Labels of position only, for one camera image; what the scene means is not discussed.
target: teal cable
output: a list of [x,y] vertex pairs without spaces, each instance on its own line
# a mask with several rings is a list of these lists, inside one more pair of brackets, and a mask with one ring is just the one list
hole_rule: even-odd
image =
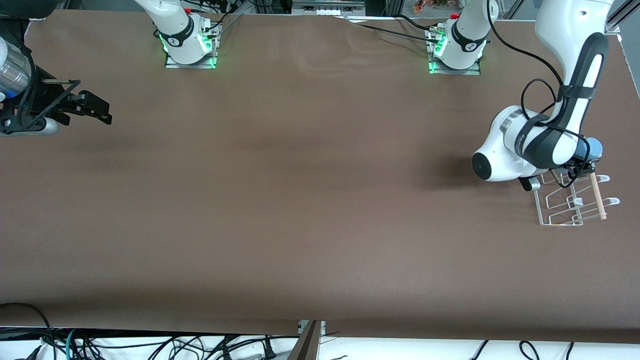
[[71,330],[69,332],[69,336],[67,336],[67,344],[65,345],[65,352],[67,353],[67,360],[71,360],[71,338],[73,337],[75,331],[76,331],[75,329]]

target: brown tabletop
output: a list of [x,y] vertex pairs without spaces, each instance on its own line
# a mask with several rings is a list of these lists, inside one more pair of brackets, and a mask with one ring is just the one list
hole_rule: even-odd
[[[497,27],[552,58],[533,24]],[[1,139],[1,301],[60,327],[322,318],[353,336],[640,341],[640,101],[616,37],[583,132],[622,204],[563,229],[538,225],[517,181],[471,169],[493,116],[552,80],[498,41],[481,76],[432,75],[418,40],[243,16],[217,69],[179,70],[153,30],[145,13],[68,10],[30,27],[36,63],[109,101],[113,125]],[[540,86],[527,105],[549,101]]]

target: white floor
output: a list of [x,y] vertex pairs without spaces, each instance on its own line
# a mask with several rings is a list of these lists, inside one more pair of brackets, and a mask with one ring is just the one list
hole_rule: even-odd
[[[257,338],[243,336],[235,342]],[[157,343],[168,338],[119,338],[98,339],[96,345],[133,345],[142,343]],[[202,338],[205,348],[212,348],[221,336]],[[290,351],[296,339],[272,340],[276,353]],[[480,340],[407,340],[407,339],[375,339],[375,338],[323,338],[320,346],[319,360],[334,360],[342,356],[345,360],[469,360],[471,359]],[[16,360],[26,358],[39,341],[0,341],[0,360]],[[565,360],[568,343],[533,341],[540,360]],[[102,349],[102,356],[106,360],[147,360],[157,346],[127,349]],[[171,346],[167,346],[156,360],[169,358]],[[233,360],[254,359],[262,354],[262,345],[255,343],[231,352]],[[219,354],[211,357],[216,360]],[[52,348],[44,346],[37,360],[53,359]],[[64,360],[65,355],[58,351],[58,359]],[[517,360],[526,358],[520,353],[518,341],[489,341],[479,360]],[[570,360],[637,360],[640,359],[640,345],[619,345],[601,343],[576,343],[571,352]],[[196,355],[182,351],[175,360],[196,360]]]

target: wooden stick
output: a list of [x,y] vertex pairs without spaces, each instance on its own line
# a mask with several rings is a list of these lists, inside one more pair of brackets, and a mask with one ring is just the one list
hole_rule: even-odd
[[600,187],[598,186],[598,178],[594,172],[589,175],[591,178],[591,187],[593,187],[593,193],[596,195],[596,205],[598,205],[598,212],[600,213],[601,220],[607,220],[607,213],[604,211],[604,204],[602,203],[602,195],[600,195]]

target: blue cap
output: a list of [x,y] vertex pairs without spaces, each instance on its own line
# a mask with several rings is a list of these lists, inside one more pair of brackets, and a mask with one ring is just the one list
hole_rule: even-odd
[[[602,157],[602,143],[596,138],[587,138],[589,142],[589,160],[597,159]],[[582,140],[578,141],[578,147],[575,150],[575,155],[584,159],[584,155],[587,153],[587,146],[584,145]]]

